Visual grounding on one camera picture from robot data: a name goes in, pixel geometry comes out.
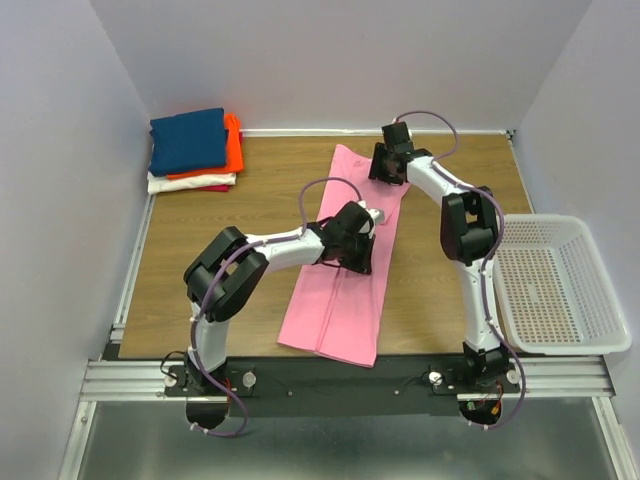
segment screw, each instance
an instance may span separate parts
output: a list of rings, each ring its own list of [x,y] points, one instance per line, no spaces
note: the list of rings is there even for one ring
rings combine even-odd
[[[257,378],[255,373],[249,371],[242,376],[242,384],[246,388],[251,388],[256,384]]]
[[[431,385],[435,385],[437,387],[442,384],[442,375],[440,372],[429,372],[429,381],[431,382]]]
[[[175,387],[176,384],[178,383],[178,380],[176,380],[173,377],[170,377],[169,375],[165,375],[164,377],[164,386],[171,388],[171,387]]]
[[[517,385],[520,382],[520,374],[515,370],[509,370],[507,372],[507,380],[513,385]]]

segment wooden tabletop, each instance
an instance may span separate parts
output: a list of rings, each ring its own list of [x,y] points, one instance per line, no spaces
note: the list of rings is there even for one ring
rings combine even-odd
[[[417,137],[437,154],[446,135]],[[326,176],[337,143],[370,157],[376,137],[246,138],[246,172],[228,193],[184,191],[155,201],[124,332],[121,358],[159,358],[189,343],[190,307],[182,275],[223,228],[267,234],[300,224],[297,195]],[[504,136],[462,135],[459,152],[443,161],[459,178],[488,185],[505,213],[528,213],[527,197]],[[322,185],[305,196],[316,218]],[[465,324],[460,282],[439,241],[440,210],[411,188],[402,201],[378,340],[379,353],[461,351]],[[229,355],[300,355],[276,343],[299,268],[264,277],[231,320]]]

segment pink cloth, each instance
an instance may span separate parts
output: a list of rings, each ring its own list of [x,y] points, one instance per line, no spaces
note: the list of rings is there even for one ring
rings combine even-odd
[[[206,192],[228,192],[229,185],[211,185],[210,187],[199,187],[196,190],[203,190]]]
[[[398,187],[369,180],[370,165],[370,160],[337,145],[329,175],[353,182],[367,208],[384,211],[385,221],[376,227],[373,273],[359,275],[343,268],[303,266],[278,337],[283,345],[366,367],[373,366],[377,355],[400,202],[409,188],[409,184]],[[318,218],[335,215],[355,199],[348,185],[328,182]]]

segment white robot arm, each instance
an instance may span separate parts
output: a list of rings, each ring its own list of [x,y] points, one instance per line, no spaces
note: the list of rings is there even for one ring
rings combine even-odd
[[[235,227],[220,232],[184,275],[193,317],[206,312],[196,325],[205,369],[211,372],[225,363],[229,320],[244,307],[263,275],[314,264],[369,275],[375,227],[383,221],[383,211],[367,209],[360,201],[347,203],[334,217],[290,232],[243,235]],[[235,269],[227,273],[232,264]],[[189,356],[195,365],[192,351]]]
[[[509,368],[509,356],[490,328],[501,335],[493,260],[488,257],[498,238],[495,208],[486,198],[491,192],[462,182],[435,162],[427,150],[414,148],[406,123],[387,125],[382,132],[384,143],[376,144],[369,178],[396,185],[409,182],[440,206],[440,243],[462,284],[463,348],[470,376],[476,382],[495,378]]]

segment white plastic basket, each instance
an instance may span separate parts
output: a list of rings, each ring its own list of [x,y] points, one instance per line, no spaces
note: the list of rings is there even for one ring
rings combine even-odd
[[[494,285],[506,335],[525,352],[603,355],[631,335],[589,228],[575,217],[505,215]]]

